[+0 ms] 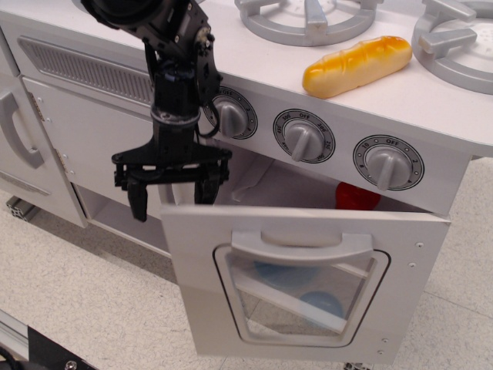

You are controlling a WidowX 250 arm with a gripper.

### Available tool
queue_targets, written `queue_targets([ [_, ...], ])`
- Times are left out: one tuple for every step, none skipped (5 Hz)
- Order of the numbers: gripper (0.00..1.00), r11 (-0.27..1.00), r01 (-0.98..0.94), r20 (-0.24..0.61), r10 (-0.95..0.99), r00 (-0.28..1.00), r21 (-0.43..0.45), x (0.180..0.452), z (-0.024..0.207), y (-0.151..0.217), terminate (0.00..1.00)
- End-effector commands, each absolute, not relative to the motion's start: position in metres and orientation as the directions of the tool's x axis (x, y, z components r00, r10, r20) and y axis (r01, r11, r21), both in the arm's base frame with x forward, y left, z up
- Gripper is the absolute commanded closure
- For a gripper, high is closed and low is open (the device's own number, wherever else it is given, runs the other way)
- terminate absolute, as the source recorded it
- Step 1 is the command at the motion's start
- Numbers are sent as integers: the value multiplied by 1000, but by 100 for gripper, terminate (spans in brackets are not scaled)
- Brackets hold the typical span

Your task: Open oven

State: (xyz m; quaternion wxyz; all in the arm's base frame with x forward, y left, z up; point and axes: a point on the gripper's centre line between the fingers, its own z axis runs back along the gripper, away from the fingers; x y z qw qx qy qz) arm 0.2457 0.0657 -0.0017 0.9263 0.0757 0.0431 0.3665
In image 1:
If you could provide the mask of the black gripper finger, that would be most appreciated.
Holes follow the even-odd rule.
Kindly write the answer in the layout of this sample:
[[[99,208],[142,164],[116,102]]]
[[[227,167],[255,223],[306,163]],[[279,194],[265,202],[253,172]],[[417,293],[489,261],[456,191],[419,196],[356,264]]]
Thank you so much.
[[[214,204],[223,184],[223,178],[220,169],[202,169],[199,179],[195,182],[194,203]]]
[[[146,184],[130,178],[127,182],[127,193],[132,216],[140,222],[146,222],[148,200]]]

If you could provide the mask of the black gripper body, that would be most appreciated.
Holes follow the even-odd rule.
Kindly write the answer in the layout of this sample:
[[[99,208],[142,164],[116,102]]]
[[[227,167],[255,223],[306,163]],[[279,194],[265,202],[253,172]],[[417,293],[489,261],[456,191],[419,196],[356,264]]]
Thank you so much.
[[[218,187],[229,179],[232,153],[196,141],[215,136],[219,123],[202,134],[199,112],[184,116],[152,111],[151,118],[153,135],[148,143],[112,156],[117,187],[130,191],[132,182],[142,186],[195,182]]]

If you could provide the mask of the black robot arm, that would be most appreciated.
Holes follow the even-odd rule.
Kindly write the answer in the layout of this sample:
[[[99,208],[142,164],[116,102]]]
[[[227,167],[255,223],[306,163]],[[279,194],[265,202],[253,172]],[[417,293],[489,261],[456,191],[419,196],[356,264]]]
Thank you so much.
[[[153,87],[153,136],[112,156],[115,185],[128,195],[132,215],[147,219],[147,187],[194,183],[194,201],[213,204],[228,180],[230,150],[199,143],[200,110],[211,107],[222,76],[213,56],[208,17],[195,1],[84,1],[97,22],[144,44]]]

